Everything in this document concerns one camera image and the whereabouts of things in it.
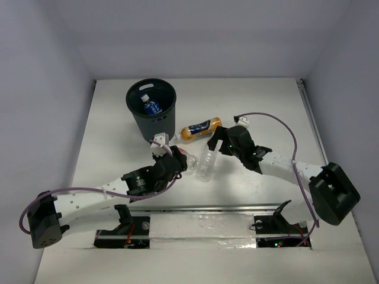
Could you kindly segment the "red label clear bottle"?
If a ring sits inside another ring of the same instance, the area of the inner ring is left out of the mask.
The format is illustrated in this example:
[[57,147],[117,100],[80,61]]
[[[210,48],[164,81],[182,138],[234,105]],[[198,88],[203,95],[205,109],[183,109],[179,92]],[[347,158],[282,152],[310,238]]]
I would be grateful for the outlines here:
[[184,154],[187,158],[187,170],[184,172],[185,175],[191,175],[196,171],[199,159],[195,155],[187,152],[183,148],[178,148],[181,154]]

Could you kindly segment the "clear unlabelled plastic bottle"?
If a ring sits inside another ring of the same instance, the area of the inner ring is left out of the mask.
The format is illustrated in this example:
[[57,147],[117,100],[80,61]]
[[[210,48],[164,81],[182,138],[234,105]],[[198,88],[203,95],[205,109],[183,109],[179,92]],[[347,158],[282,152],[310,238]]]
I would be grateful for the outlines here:
[[217,154],[222,142],[218,141],[215,150],[210,150],[208,145],[205,144],[199,164],[196,169],[196,178],[201,182],[209,182],[214,170]]

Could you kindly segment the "dark blue label bottle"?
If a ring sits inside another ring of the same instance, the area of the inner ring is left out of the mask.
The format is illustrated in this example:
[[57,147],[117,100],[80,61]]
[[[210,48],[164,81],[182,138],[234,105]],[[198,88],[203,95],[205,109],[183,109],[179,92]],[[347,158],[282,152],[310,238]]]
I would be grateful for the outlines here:
[[143,102],[143,108],[147,115],[158,115],[163,111],[160,105],[156,101],[152,100],[148,94],[142,95],[140,99]]

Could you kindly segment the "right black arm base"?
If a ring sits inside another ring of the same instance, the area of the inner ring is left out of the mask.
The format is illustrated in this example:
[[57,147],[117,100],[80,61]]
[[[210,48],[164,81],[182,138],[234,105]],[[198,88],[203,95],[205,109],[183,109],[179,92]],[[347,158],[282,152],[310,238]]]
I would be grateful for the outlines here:
[[291,202],[285,201],[282,203],[272,215],[258,215],[254,217],[252,228],[258,234],[274,235],[274,234],[286,234],[300,233],[299,223],[294,225],[289,224],[282,216],[282,210]]

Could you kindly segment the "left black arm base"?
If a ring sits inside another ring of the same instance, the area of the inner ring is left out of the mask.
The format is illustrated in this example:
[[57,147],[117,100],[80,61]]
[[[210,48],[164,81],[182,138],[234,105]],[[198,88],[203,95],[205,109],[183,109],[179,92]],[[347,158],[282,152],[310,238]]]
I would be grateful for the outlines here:
[[134,221],[127,205],[114,205],[114,209],[118,213],[118,226],[112,230],[98,230],[95,239],[100,236],[119,236],[126,235],[134,228]]

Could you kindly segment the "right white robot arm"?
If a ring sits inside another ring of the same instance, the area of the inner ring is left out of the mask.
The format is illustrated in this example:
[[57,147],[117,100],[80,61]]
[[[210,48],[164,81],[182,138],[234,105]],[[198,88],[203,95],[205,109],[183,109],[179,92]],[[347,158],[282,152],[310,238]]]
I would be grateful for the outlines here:
[[217,127],[207,147],[223,155],[235,156],[250,171],[300,187],[303,200],[286,200],[279,206],[279,213],[273,216],[272,224],[277,231],[286,232],[296,223],[311,220],[339,225],[361,200],[338,164],[330,162],[318,166],[297,162],[255,144],[243,126]]

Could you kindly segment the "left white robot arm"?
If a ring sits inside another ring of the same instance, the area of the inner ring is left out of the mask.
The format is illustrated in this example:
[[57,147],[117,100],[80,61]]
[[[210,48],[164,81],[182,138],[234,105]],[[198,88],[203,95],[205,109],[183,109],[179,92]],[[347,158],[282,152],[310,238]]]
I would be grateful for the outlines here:
[[30,235],[34,249],[44,249],[78,231],[95,213],[112,208],[110,226],[118,234],[128,232],[131,215],[125,203],[142,201],[166,192],[187,170],[187,157],[176,146],[163,146],[146,166],[98,188],[62,188],[40,193],[20,216],[20,229]]

